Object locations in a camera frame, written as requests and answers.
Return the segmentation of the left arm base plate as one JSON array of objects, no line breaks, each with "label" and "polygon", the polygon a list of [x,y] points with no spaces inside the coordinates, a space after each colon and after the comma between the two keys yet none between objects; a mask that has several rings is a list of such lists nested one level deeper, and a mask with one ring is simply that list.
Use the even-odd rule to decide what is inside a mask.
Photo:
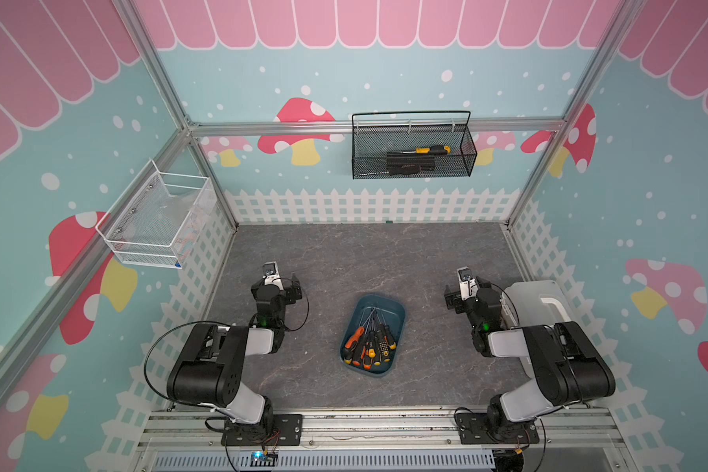
[{"label": "left arm base plate", "polygon": [[299,446],[304,416],[279,414],[255,425],[227,421],[220,443],[223,446]]}]

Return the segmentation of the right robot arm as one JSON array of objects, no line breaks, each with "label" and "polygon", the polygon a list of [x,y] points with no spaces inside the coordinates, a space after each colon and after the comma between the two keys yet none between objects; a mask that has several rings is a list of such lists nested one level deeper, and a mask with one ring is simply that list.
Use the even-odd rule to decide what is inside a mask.
[{"label": "right robot arm", "polygon": [[616,379],[574,320],[570,303],[552,280],[517,282],[499,289],[463,269],[446,306],[464,314],[477,352],[517,358],[528,381],[495,395],[484,413],[457,413],[464,444],[536,442],[535,422],[566,406],[611,396]]}]

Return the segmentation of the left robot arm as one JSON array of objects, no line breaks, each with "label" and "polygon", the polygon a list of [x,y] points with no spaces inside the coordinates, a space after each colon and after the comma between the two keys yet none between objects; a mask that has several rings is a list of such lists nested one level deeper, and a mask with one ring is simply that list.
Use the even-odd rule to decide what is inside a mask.
[{"label": "left robot arm", "polygon": [[263,279],[251,287],[257,312],[247,326],[195,322],[165,384],[165,397],[216,411],[224,428],[250,441],[277,433],[271,400],[242,382],[245,358],[275,354],[285,334],[286,307],[304,297],[298,277]]}]

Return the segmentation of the teal plastic storage box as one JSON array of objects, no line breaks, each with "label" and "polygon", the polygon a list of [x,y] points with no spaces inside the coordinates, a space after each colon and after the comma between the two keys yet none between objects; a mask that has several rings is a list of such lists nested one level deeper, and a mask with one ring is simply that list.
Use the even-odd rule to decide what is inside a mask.
[{"label": "teal plastic storage box", "polygon": [[395,367],[406,310],[399,302],[366,294],[357,302],[344,330],[338,357],[349,369],[381,378]]}]

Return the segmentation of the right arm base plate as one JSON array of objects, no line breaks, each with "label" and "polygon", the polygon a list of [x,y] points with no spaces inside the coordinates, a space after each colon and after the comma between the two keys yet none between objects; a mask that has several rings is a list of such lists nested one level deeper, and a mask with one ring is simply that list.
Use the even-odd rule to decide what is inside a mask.
[{"label": "right arm base plate", "polygon": [[490,446],[522,446],[539,444],[540,437],[533,422],[509,423],[505,420],[489,418],[486,413],[459,409],[454,412],[454,423],[460,442],[465,444],[489,444]]}]

